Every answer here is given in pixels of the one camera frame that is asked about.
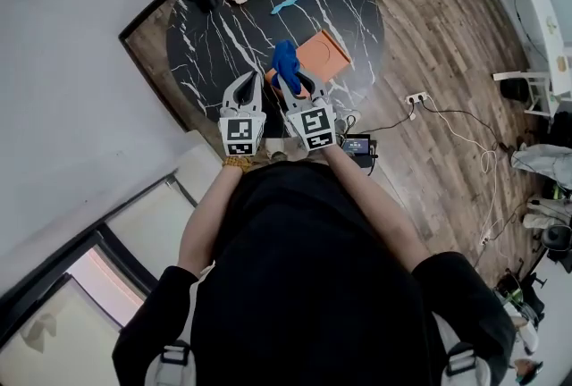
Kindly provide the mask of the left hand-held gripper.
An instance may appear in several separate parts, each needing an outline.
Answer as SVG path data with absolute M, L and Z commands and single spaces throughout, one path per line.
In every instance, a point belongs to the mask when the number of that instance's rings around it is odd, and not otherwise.
M 219 129 L 227 156 L 254 156 L 264 132 L 266 114 L 246 110 L 262 109 L 262 84 L 259 72 L 240 75 L 224 91 Z

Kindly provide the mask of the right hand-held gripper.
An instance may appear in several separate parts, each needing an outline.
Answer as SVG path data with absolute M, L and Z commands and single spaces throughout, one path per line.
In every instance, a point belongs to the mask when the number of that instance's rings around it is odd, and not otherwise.
M 290 85 L 280 74 L 277 75 L 288 110 L 287 119 L 300 137 L 306 151 L 316 151 L 335 145 L 335 114 L 332 105 L 320 98 L 328 97 L 324 81 L 306 69 L 300 69 L 297 78 L 300 83 L 298 95 L 291 90 Z

